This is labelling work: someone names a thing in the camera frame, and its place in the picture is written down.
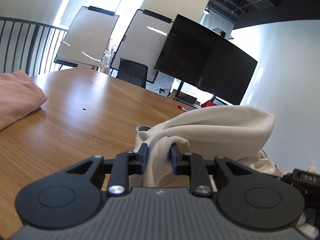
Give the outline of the whiteboard near monitor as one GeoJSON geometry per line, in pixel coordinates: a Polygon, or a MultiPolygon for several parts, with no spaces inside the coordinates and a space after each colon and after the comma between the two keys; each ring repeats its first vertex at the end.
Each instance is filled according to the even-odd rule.
{"type": "Polygon", "coordinates": [[[157,77],[155,65],[173,25],[173,20],[158,13],[138,9],[111,61],[110,68],[118,70],[120,59],[148,66],[147,81],[157,77]]]}

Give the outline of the large black monitor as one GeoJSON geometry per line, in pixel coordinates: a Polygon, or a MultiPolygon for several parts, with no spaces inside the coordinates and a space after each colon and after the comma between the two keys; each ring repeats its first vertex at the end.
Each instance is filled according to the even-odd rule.
{"type": "Polygon", "coordinates": [[[239,105],[257,61],[221,35],[177,15],[155,70],[239,105]]]}

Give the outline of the red paper bag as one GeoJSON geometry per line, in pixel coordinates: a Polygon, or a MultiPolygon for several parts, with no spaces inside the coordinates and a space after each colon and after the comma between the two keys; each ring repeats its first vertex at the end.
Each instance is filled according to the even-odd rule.
{"type": "Polygon", "coordinates": [[[205,103],[202,103],[202,104],[201,104],[201,108],[210,107],[210,106],[217,106],[217,104],[213,103],[213,102],[210,101],[210,100],[208,100],[208,101],[206,101],[205,103]]]}

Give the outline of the white sweatshirt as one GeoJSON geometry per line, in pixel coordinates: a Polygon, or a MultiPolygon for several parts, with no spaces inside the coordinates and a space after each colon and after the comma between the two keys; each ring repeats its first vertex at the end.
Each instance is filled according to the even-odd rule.
{"type": "Polygon", "coordinates": [[[132,175],[130,186],[184,186],[186,180],[171,173],[169,150],[176,144],[183,152],[213,160],[218,155],[266,174],[276,167],[263,147],[269,139],[275,116],[246,106],[214,106],[196,109],[136,135],[135,148],[146,143],[149,157],[145,173],[132,175]]]}

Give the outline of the pink folded garment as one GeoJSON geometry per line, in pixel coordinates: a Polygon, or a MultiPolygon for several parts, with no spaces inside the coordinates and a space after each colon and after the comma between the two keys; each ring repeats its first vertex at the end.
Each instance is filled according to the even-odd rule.
{"type": "Polygon", "coordinates": [[[1,129],[39,109],[47,99],[24,71],[1,74],[1,129]]]}

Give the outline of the black office chair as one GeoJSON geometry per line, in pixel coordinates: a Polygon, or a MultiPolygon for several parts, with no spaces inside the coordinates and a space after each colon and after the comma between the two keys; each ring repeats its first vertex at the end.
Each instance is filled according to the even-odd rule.
{"type": "Polygon", "coordinates": [[[148,66],[142,63],[120,58],[117,79],[146,88],[148,66]]]}

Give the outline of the red marker pen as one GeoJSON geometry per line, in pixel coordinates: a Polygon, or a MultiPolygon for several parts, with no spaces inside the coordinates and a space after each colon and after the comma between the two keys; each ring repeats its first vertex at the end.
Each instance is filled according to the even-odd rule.
{"type": "Polygon", "coordinates": [[[180,110],[182,110],[182,111],[184,111],[184,112],[187,112],[188,110],[187,109],[185,109],[183,106],[181,106],[181,105],[178,105],[177,106],[178,107],[178,109],[180,109],[180,110]]]}

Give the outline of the whiteboard near railing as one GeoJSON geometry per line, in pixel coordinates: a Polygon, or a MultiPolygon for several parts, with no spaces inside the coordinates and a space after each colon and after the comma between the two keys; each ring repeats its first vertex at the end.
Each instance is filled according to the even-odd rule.
{"type": "Polygon", "coordinates": [[[118,18],[112,11],[81,7],[61,41],[54,62],[69,67],[99,67],[118,18]]]}

